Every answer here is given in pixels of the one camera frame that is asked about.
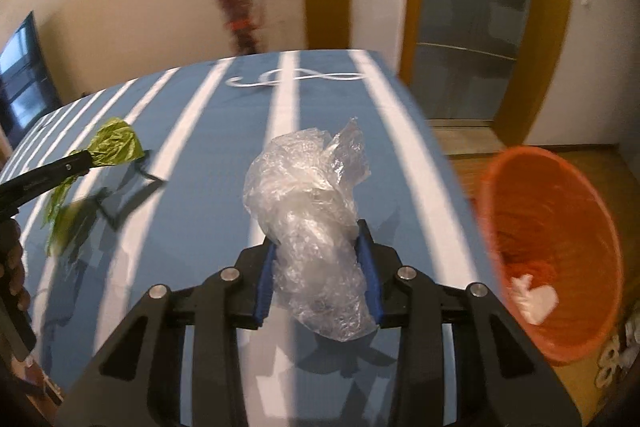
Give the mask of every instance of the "orange trash bin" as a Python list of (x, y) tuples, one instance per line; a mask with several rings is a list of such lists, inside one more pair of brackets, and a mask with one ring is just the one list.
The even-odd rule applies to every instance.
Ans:
[[(549, 151), (513, 147), (482, 176), (476, 209), (504, 302), (547, 360), (562, 365), (598, 349), (618, 314), (623, 269), (613, 220), (587, 178)], [(544, 272), (558, 293), (539, 326), (511, 298), (523, 266)]]

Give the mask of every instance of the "table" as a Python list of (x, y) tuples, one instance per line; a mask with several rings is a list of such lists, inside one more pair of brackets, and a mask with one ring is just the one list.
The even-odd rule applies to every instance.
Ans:
[[(374, 240), (439, 283), (464, 287), (482, 280), (497, 288), (446, 158), (409, 92), (375, 53), (251, 55), (130, 80), (44, 116), (0, 181), (86, 146), (113, 116), (132, 124), (148, 159), (140, 170), (92, 169), (76, 182), (68, 201), (81, 210), (66, 254), (44, 255), (44, 198), (25, 204), (17, 216), (26, 288), (34, 296), (34, 355), (65, 389), (151, 285), (197, 285), (233, 264), (242, 248), (261, 242), (242, 206), (244, 174), (266, 141), (297, 129), (335, 134), (357, 117), (371, 176), (354, 195)], [(111, 219), (98, 211), (97, 200)], [(190, 394), (190, 339), (183, 398)], [(295, 418), (297, 426), (384, 425), (398, 340), (398, 330), (384, 330), (336, 343), (272, 307), (261, 330), (239, 336), (250, 424), (281, 426)], [(446, 419), (452, 421), (448, 341), (445, 358)], [(182, 408), (188, 425), (188, 400)]]

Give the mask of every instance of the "metal screw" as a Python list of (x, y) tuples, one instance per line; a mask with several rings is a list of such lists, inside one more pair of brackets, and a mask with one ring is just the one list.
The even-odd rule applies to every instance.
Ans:
[(222, 272), (220, 272), (220, 279), (222, 279), (223, 281), (235, 281), (238, 277), (240, 277), (240, 270), (238, 270), (238, 268), (225, 268), (222, 270)]
[(167, 289), (164, 284), (156, 284), (149, 288), (149, 297), (152, 299), (161, 299), (166, 295)]
[(487, 293), (489, 293), (487, 287), (481, 282), (474, 282), (469, 290), (471, 292), (471, 295), (473, 295), (474, 297), (484, 297), (485, 295), (487, 295)]
[(411, 279), (415, 279), (417, 273), (415, 272), (415, 268), (411, 266), (401, 266), (398, 268), (398, 277), (404, 281), (410, 281)]

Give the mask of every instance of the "white plastic bag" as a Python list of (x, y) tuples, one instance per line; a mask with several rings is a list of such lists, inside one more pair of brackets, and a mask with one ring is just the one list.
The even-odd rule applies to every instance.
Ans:
[(312, 331), (341, 342), (376, 329), (353, 248), (353, 187), (369, 174), (362, 132), (351, 120), (333, 139), (316, 128), (274, 138), (244, 181), (244, 206), (278, 245), (278, 302)]

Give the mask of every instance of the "wooden floor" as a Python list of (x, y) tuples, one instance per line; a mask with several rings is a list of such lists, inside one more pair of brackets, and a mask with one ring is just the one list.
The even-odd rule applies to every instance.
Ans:
[[(615, 220), (625, 264), (623, 311), (640, 299), (640, 184), (614, 149), (559, 153), (590, 180)], [(455, 158), (451, 164), (465, 192), (474, 197), (477, 183), (491, 161), (490, 156)], [(564, 367), (556, 373), (572, 395), (586, 424), (598, 409), (602, 393), (593, 384), (598, 372), (599, 352)]]

